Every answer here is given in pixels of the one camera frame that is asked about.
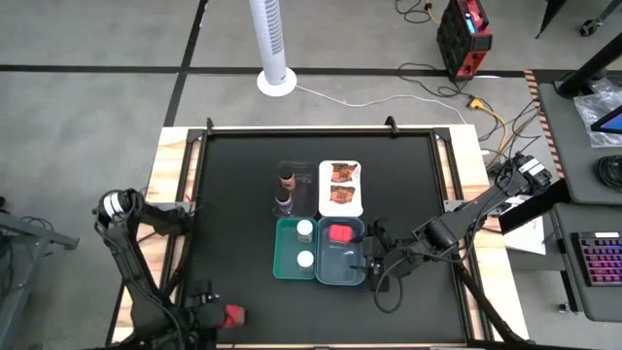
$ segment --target small bottle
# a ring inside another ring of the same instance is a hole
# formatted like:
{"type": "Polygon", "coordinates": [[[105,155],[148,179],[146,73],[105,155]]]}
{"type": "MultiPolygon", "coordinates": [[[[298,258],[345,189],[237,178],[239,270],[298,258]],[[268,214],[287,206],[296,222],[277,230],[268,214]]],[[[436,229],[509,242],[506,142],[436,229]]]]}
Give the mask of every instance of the small bottle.
{"type": "Polygon", "coordinates": [[[274,200],[280,211],[284,213],[290,213],[294,208],[294,202],[292,201],[292,194],[284,188],[278,188],[274,195],[274,200]]]}
{"type": "Polygon", "coordinates": [[[313,240],[313,223],[308,220],[300,220],[295,226],[300,242],[311,243],[313,240]]]}
{"type": "Polygon", "coordinates": [[[279,177],[281,178],[281,186],[288,189],[288,191],[293,191],[295,189],[294,172],[289,167],[281,169],[279,177]]]}
{"type": "Polygon", "coordinates": [[[313,269],[313,253],[309,251],[302,251],[298,253],[298,266],[300,270],[308,271],[313,269]]]}

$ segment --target striped tape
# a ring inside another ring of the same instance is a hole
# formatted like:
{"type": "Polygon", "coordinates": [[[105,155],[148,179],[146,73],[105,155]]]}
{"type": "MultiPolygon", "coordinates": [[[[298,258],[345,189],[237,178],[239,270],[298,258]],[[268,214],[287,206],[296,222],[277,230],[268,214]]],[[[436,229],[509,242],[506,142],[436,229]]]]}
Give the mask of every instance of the striped tape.
{"type": "MultiPolygon", "coordinates": [[[[525,79],[527,80],[527,86],[529,87],[529,93],[532,96],[532,100],[534,101],[534,105],[539,109],[540,107],[540,97],[537,93],[537,81],[534,76],[534,72],[529,69],[523,71],[525,73],[525,79]]],[[[544,138],[546,139],[546,144],[548,145],[548,150],[553,157],[553,163],[555,163],[555,169],[557,169],[557,175],[560,179],[564,178],[564,168],[560,163],[560,158],[557,154],[557,148],[555,148],[555,142],[553,142],[553,137],[551,136],[551,128],[548,126],[548,120],[540,110],[537,118],[540,120],[540,126],[542,126],[542,130],[544,131],[544,138]]]]}

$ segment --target brown food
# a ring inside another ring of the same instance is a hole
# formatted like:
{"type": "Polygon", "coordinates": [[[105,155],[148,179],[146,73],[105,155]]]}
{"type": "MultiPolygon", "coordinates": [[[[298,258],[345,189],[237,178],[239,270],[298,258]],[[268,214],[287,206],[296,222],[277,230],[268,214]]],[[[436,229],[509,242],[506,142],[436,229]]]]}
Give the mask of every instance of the brown food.
{"type": "Polygon", "coordinates": [[[330,201],[338,204],[346,204],[352,201],[354,191],[357,189],[344,186],[330,186],[330,201]]]}
{"type": "Polygon", "coordinates": [[[352,172],[356,169],[356,165],[348,165],[345,163],[332,164],[332,181],[336,183],[352,181],[352,172]]]}

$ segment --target white plate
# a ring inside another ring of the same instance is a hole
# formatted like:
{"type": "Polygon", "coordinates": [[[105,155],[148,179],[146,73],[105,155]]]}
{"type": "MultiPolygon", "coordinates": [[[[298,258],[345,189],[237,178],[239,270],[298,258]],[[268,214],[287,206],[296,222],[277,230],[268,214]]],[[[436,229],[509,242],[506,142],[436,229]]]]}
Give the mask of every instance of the white plate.
{"type": "Polygon", "coordinates": [[[325,217],[349,217],[357,218],[363,213],[363,202],[361,200],[361,165],[354,160],[325,160],[320,163],[320,195],[319,208],[320,214],[325,217]],[[344,183],[334,183],[332,181],[332,164],[346,163],[356,165],[352,172],[352,181],[344,183]],[[339,204],[330,201],[330,186],[353,187],[356,190],[350,203],[339,204]]]}

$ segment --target green tray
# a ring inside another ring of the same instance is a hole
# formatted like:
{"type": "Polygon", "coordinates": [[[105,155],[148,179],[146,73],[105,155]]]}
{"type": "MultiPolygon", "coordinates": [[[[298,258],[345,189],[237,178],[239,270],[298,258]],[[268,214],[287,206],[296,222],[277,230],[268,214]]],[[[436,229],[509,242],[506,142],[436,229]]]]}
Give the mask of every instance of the green tray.
{"type": "Polygon", "coordinates": [[[274,264],[272,274],[278,279],[311,280],[315,278],[316,245],[318,241],[318,224],[309,218],[281,218],[276,223],[276,237],[274,239],[274,264]],[[308,220],[313,224],[312,240],[310,243],[300,242],[295,226],[300,220],[308,220]],[[309,251],[314,255],[313,268],[300,270],[298,253],[309,251]]]}

